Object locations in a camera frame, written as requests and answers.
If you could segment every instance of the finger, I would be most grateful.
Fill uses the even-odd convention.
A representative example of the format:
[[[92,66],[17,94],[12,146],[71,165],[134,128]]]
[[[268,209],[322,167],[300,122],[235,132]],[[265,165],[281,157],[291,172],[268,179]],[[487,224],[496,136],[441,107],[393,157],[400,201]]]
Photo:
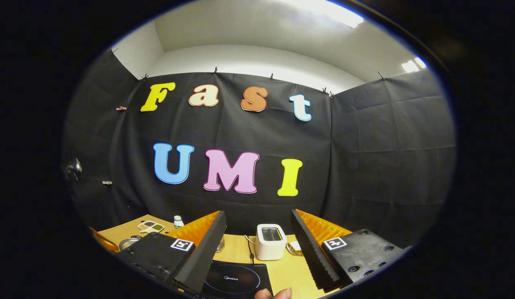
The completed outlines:
[[[255,299],[272,299],[272,294],[267,289],[257,291],[254,296]]]
[[[288,289],[279,291],[274,296],[274,299],[291,299],[291,297],[292,297],[292,288],[288,288]]]

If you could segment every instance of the black cable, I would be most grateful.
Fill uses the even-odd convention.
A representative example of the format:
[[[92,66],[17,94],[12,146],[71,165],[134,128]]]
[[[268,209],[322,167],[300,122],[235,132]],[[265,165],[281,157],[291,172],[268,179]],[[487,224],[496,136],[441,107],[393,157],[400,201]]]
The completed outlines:
[[[246,239],[248,242],[248,250],[250,251],[250,258],[252,259],[252,264],[254,263],[254,254],[252,253],[252,249],[250,249],[250,240]]]

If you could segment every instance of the wooden table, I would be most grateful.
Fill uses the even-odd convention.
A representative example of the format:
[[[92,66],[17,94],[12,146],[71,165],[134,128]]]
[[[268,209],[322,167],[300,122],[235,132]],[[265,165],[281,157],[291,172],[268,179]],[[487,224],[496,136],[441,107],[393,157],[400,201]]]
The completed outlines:
[[[128,239],[131,236],[146,236],[146,233],[140,233],[137,227],[141,221],[146,220],[153,220],[163,224],[165,229],[159,233],[165,234],[166,232],[169,233],[174,230],[172,223],[154,216],[145,215],[128,223],[99,231],[99,233],[116,245],[119,245],[122,240]],[[249,236],[249,239],[255,242],[255,236]],[[287,242],[295,240],[295,235],[287,235]],[[219,253],[215,253],[213,257],[214,260],[234,263],[252,263],[250,253],[248,252],[248,242],[244,236],[225,234],[225,242],[226,245],[223,250]],[[254,244],[250,243],[250,248],[255,255]],[[307,262],[303,256],[292,255],[285,249],[283,258],[280,260],[261,261],[255,258],[254,262],[266,264],[273,293],[291,287],[292,299],[315,299],[326,294],[324,291],[316,288]]]

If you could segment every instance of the ceiling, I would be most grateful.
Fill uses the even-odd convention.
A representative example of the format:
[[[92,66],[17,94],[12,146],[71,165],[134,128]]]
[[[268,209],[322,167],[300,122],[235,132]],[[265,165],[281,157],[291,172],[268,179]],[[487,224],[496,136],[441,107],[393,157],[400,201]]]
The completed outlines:
[[[352,29],[279,0],[197,0],[155,20],[164,51],[216,44],[292,51],[370,82],[401,74],[415,57],[366,20]]]

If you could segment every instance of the white wall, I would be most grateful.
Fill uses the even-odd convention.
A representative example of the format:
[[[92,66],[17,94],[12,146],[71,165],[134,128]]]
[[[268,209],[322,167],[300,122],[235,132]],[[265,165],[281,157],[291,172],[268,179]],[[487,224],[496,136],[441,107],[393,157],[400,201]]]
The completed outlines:
[[[121,61],[129,70],[130,67]],[[339,93],[365,82],[335,66],[290,51],[248,45],[210,45],[164,53],[149,76],[189,72],[251,74]]]
[[[164,53],[153,21],[112,46],[112,51],[116,49],[115,57],[138,79],[149,73]]]

